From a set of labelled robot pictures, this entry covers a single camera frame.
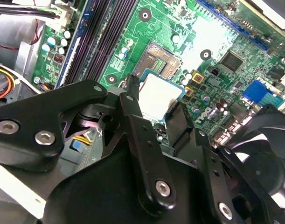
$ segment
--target mounting hole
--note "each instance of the mounting hole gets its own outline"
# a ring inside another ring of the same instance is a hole
[[[107,124],[109,123],[110,121],[112,121],[113,117],[110,116],[110,115],[105,115],[102,119],[103,123]]]
[[[153,147],[152,142],[151,142],[151,141],[148,141],[148,142],[147,142],[147,146],[149,146],[150,148],[152,148],[152,147]]]
[[[96,85],[94,86],[94,89],[97,90],[98,92],[102,91],[102,89],[100,87],[96,86]]]
[[[131,97],[131,96],[127,96],[127,99],[130,100],[130,101],[134,100],[133,97]]]
[[[215,174],[216,176],[220,177],[220,174],[218,173],[217,170],[214,170],[214,174]]]

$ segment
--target screw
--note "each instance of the screw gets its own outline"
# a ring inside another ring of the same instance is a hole
[[[157,181],[156,182],[156,189],[163,197],[170,196],[170,187],[164,181]]]
[[[55,142],[55,136],[48,131],[40,131],[35,135],[35,141],[41,146],[50,146]]]
[[[127,99],[130,100],[130,101],[134,100],[133,97],[131,97],[131,96],[127,96]]]
[[[41,83],[41,78],[40,77],[34,77],[34,84],[39,84]]]
[[[232,212],[226,204],[219,203],[219,210],[228,220],[232,220]]]
[[[231,154],[231,151],[230,151],[228,148],[225,148],[224,151],[225,151],[228,155]]]
[[[100,87],[96,86],[96,85],[94,86],[94,89],[97,90],[98,92],[102,91],[102,89]]]
[[[3,120],[0,122],[0,133],[14,134],[19,130],[19,125],[12,120]]]
[[[205,134],[202,130],[199,130],[198,132],[199,132],[199,134],[200,134],[201,136],[203,136],[203,137],[206,136],[206,134]]]

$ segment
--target black cable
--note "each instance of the black cable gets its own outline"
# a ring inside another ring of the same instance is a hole
[[[57,18],[57,15],[52,12],[44,12],[44,11],[38,11],[38,10],[33,10],[33,9],[27,9],[27,8],[0,7],[0,14],[42,16],[42,17],[47,17],[51,19]]]

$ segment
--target white connector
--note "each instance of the white connector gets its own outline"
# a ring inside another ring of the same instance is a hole
[[[49,20],[46,22],[46,26],[59,31],[71,23],[71,18],[73,15],[73,9],[66,5],[51,5],[52,8],[56,8],[58,13],[56,15],[60,16],[59,19]]]

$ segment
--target capacitor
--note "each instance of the capacitor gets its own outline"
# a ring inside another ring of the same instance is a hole
[[[181,83],[182,83],[183,85],[188,85],[189,80],[188,80],[188,79],[183,78],[183,79],[182,79],[182,81],[181,81]]]
[[[220,104],[221,104],[224,108],[226,108],[226,107],[228,106],[228,103],[227,103],[226,100],[223,99],[223,98],[220,99],[219,102],[220,102]]]
[[[118,58],[119,58],[120,60],[124,60],[125,57],[126,57],[126,55],[123,54],[123,53],[120,53],[120,54],[118,55]]]
[[[173,35],[173,37],[172,37],[172,42],[173,43],[179,43],[180,42],[180,36],[178,36],[178,35]]]
[[[208,95],[202,95],[202,100],[208,103],[211,100],[211,97],[209,97]]]
[[[194,114],[201,114],[201,111],[200,111],[200,109],[197,106],[192,107],[192,112]]]
[[[61,39],[60,40],[60,45],[62,45],[63,47],[67,47],[68,46],[68,41],[66,39]]]
[[[218,109],[218,111],[223,112],[225,109],[220,103],[216,103],[215,107]]]
[[[64,31],[63,36],[65,39],[71,39],[72,33],[69,30]]]
[[[123,54],[127,54],[129,52],[129,48],[128,47],[122,47],[121,52]]]
[[[185,74],[185,77],[186,77],[186,79],[190,80],[190,79],[192,79],[192,74],[186,73],[186,74]]]
[[[65,54],[66,54],[65,48],[60,47],[60,48],[58,49],[58,53],[61,54],[61,55],[65,55]]]
[[[47,44],[43,44],[42,45],[42,50],[45,51],[45,52],[50,52],[51,50],[51,47]]]
[[[285,65],[285,58],[281,59],[281,63]]]
[[[57,43],[57,41],[56,41],[55,38],[49,37],[49,38],[47,39],[47,43],[48,43],[50,46],[55,46],[56,43]]]

